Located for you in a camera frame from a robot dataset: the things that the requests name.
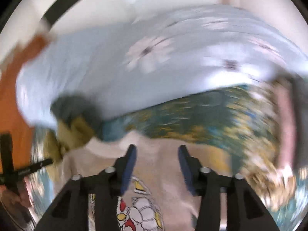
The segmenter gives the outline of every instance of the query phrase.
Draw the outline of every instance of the silver screw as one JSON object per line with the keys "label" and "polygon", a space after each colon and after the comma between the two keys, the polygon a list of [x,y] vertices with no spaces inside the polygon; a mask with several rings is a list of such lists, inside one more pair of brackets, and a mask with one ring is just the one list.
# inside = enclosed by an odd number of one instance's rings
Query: silver screw
{"label": "silver screw", "polygon": [[107,168],[105,168],[105,172],[106,173],[113,173],[113,172],[115,172],[115,168],[114,167],[107,167]]}
{"label": "silver screw", "polygon": [[244,176],[241,175],[241,174],[236,174],[234,177],[235,177],[236,179],[238,179],[238,180],[243,180],[243,179],[244,179]]}
{"label": "silver screw", "polygon": [[208,174],[209,172],[211,172],[211,169],[209,167],[202,167],[200,168],[200,172],[204,174]]}
{"label": "silver screw", "polygon": [[81,175],[80,174],[75,174],[72,177],[72,180],[80,180],[81,179]]}

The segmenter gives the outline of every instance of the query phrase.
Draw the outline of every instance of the white flower print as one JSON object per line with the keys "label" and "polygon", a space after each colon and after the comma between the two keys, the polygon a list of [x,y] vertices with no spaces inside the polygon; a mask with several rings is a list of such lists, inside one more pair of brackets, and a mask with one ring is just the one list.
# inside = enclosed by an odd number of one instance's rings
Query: white flower print
{"label": "white flower print", "polygon": [[174,49],[170,47],[172,43],[173,40],[166,37],[144,37],[126,53],[130,60],[127,69],[131,71],[139,64],[144,73],[153,72],[157,63],[170,59],[168,54]]}
{"label": "white flower print", "polygon": [[202,26],[210,30],[225,29],[229,25],[226,18],[208,17],[203,20],[205,23]]}
{"label": "white flower print", "polygon": [[281,66],[285,66],[285,60],[283,57],[279,54],[279,51],[274,46],[270,45],[268,42],[256,38],[256,37],[249,37],[249,42],[255,44],[254,50],[261,52],[264,54],[269,60],[273,61],[276,64],[279,64]]}
{"label": "white flower print", "polygon": [[207,48],[208,56],[204,57],[204,66],[222,67],[247,75],[250,79],[258,80],[260,71],[257,66],[248,63],[250,57],[244,46],[236,42],[225,42]]}
{"label": "white flower print", "polygon": [[277,40],[281,41],[282,43],[288,45],[288,48],[290,50],[292,50],[294,53],[296,53],[297,55],[304,55],[305,54],[302,52],[302,50],[296,46],[292,41],[290,41],[289,39],[285,38],[284,36],[281,36],[277,33],[271,32],[270,33],[271,36],[273,36],[274,38],[276,38]]}

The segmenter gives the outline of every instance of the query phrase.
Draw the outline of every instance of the white wall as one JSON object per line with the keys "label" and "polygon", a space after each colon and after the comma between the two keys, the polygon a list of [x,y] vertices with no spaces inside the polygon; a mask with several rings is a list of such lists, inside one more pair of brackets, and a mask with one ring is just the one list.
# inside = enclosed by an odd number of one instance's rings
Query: white wall
{"label": "white wall", "polygon": [[37,31],[46,25],[40,20],[56,0],[22,0],[0,34],[0,62],[17,44],[25,45]]}
{"label": "white wall", "polygon": [[291,0],[232,0],[280,30],[308,54],[308,25]]}
{"label": "white wall", "polygon": [[219,0],[81,0],[55,23],[52,32],[64,34],[185,6],[218,2]]}

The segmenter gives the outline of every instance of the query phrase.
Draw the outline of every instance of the black bracket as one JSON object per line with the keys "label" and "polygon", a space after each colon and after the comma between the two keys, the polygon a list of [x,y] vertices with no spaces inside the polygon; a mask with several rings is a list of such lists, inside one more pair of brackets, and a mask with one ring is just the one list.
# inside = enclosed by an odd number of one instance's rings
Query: black bracket
{"label": "black bracket", "polygon": [[226,177],[202,167],[185,145],[178,157],[187,189],[201,196],[196,231],[220,230],[220,193],[227,194],[227,231],[279,231],[274,219],[241,174]]}
{"label": "black bracket", "polygon": [[120,231],[116,217],[118,197],[127,190],[135,166],[137,148],[98,175],[74,175],[42,216],[35,231],[88,231],[88,194],[95,193],[96,231]]}

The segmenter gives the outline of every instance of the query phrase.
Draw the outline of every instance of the cartoon print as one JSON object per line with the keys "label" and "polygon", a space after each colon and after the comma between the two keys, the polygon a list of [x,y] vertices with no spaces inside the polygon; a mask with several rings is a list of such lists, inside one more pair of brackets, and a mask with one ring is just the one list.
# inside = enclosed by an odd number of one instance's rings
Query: cartoon print
{"label": "cartoon print", "polygon": [[89,195],[88,220],[89,220],[89,231],[95,231],[95,194]]}
{"label": "cartoon print", "polygon": [[144,37],[126,53],[129,60],[127,69],[131,71],[139,65],[146,74],[155,71],[158,64],[164,64],[170,59],[169,53],[174,50],[172,43],[172,39],[164,36]]}
{"label": "cartoon print", "polygon": [[131,181],[137,194],[131,198],[132,205],[128,206],[122,197],[118,199],[117,219],[121,231],[164,230],[161,211],[150,197],[149,189],[136,177]]}

